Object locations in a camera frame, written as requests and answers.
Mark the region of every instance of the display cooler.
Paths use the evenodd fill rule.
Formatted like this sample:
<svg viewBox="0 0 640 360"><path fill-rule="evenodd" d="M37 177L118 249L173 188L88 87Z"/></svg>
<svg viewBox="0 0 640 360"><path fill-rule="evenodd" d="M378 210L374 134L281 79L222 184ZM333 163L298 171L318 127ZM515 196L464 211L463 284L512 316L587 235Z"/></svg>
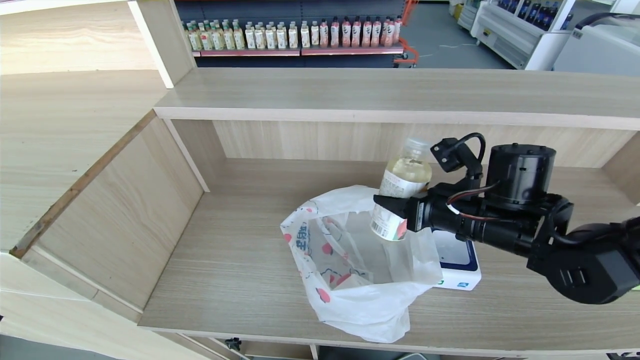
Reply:
<svg viewBox="0 0 640 360"><path fill-rule="evenodd" d="M516 69L551 70L571 34L574 2L483 1L470 34Z"/></svg>
<svg viewBox="0 0 640 360"><path fill-rule="evenodd" d="M471 30L479 7L480 0L466 0L460 13L460 18L458 18L458 25L467 30Z"/></svg>
<svg viewBox="0 0 640 360"><path fill-rule="evenodd" d="M640 15L599 13L581 20L554 70L640 76Z"/></svg>
<svg viewBox="0 0 640 360"><path fill-rule="evenodd" d="M417 0L176 0L180 20L187 28L189 22L201 23L226 19L242 30L251 24L284 23L285 29L295 24L298 31L303 22L311 26L326 19L329 25L334 17L342 24L345 18L354 21L360 17L364 22L380 17L396 19L400 16L403 25L409 20ZM415 66L419 56L406 41L400 38L392 46L378 47L296 47L285 49L194 49L193 56L199 67L397 67L408 62Z"/></svg>

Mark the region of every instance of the white plastic bag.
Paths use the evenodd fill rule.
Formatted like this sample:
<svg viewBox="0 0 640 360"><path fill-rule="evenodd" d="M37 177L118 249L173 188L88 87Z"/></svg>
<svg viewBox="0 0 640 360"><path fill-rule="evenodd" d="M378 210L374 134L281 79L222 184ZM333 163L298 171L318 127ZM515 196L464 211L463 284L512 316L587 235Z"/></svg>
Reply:
<svg viewBox="0 0 640 360"><path fill-rule="evenodd" d="M280 227L323 323L392 343L409 330L408 306L442 279L431 230L386 241L370 229L377 189L350 186L302 204Z"/></svg>

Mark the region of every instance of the bottle label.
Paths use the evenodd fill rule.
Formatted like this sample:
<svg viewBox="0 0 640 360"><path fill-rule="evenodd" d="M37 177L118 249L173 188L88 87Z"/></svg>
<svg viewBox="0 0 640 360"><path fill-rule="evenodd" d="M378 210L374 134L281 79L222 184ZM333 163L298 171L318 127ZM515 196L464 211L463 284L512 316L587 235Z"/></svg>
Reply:
<svg viewBox="0 0 640 360"><path fill-rule="evenodd" d="M320 31L318 28L311 28L311 45L320 44Z"/></svg>
<svg viewBox="0 0 640 360"><path fill-rule="evenodd" d="M200 50L200 46L198 45L197 35L194 33L189 34L189 41L191 42L191 48L194 51Z"/></svg>
<svg viewBox="0 0 640 360"><path fill-rule="evenodd" d="M298 48L298 32L295 29L289 29L289 47L291 49Z"/></svg>
<svg viewBox="0 0 640 360"><path fill-rule="evenodd" d="M342 26L342 46L351 46L351 25Z"/></svg>
<svg viewBox="0 0 640 360"><path fill-rule="evenodd" d="M209 43L209 37L205 34L201 34L200 35L200 39L202 40L202 48L209 51L209 50L213 50L213 48L211 47L211 43Z"/></svg>
<svg viewBox="0 0 640 360"><path fill-rule="evenodd" d="M253 31L247 31L244 33L246 35L246 46L248 49L255 49L255 35Z"/></svg>
<svg viewBox="0 0 640 360"><path fill-rule="evenodd" d="M331 46L332 47L337 47L339 44L339 33L340 33L340 29L337 26L332 26L331 27Z"/></svg>
<svg viewBox="0 0 640 360"><path fill-rule="evenodd" d="M426 186L427 183L412 183L401 179L389 170L385 170L380 185L380 195L406 199L419 193ZM371 217L371 229L385 240L403 240L406 234L406 219L376 204Z"/></svg>
<svg viewBox="0 0 640 360"><path fill-rule="evenodd" d="M236 43L234 41L234 37L233 34L231 33L225 33L225 43L227 44L227 49L229 50L235 50L236 49Z"/></svg>
<svg viewBox="0 0 640 360"><path fill-rule="evenodd" d="M264 49L264 34L262 30L255 31L255 46L258 49Z"/></svg>
<svg viewBox="0 0 640 360"><path fill-rule="evenodd" d="M213 40L213 46L216 48L216 50L222 50L225 47L222 45L222 39L220 38L220 34L217 32L213 33L212 36L212 40Z"/></svg>
<svg viewBox="0 0 640 360"><path fill-rule="evenodd" d="M276 41L273 38L273 32L269 31L267 33L267 49L275 49L276 48Z"/></svg>
<svg viewBox="0 0 640 360"><path fill-rule="evenodd" d="M278 35L278 49L286 49L287 39L284 36L284 31L278 31L276 34Z"/></svg>
<svg viewBox="0 0 640 360"><path fill-rule="evenodd" d="M302 47L311 47L311 43L309 41L309 32L308 30L304 30L300 33L300 38L302 42Z"/></svg>
<svg viewBox="0 0 640 360"><path fill-rule="evenodd" d="M401 179L391 171L385 170L385 175L380 185L380 195L407 199L419 193L426 185L427 183L412 183Z"/></svg>

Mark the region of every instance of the shelf edge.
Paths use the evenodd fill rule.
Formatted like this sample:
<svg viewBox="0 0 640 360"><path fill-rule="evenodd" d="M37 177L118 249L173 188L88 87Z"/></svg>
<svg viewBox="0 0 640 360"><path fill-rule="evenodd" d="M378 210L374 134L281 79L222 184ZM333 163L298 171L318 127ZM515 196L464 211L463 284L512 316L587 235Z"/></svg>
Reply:
<svg viewBox="0 0 640 360"><path fill-rule="evenodd" d="M638 119L600 115L492 111L253 109L173 106L154 106L154 110L158 117L172 120L477 124L640 131L640 121Z"/></svg>

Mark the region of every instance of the store shelf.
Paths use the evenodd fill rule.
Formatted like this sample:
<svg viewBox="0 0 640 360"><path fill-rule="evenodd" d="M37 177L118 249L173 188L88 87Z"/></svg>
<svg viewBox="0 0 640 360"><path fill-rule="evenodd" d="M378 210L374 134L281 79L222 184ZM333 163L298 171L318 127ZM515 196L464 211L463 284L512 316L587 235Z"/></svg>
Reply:
<svg viewBox="0 0 640 360"><path fill-rule="evenodd" d="M276 50L213 50L213 51L200 51L199 55L202 57L216 57L216 56L300 56L300 49L276 49Z"/></svg>
<svg viewBox="0 0 640 360"><path fill-rule="evenodd" d="M404 48L400 45L391 47L311 47L303 48L301 55L384 55L402 54L403 52Z"/></svg>

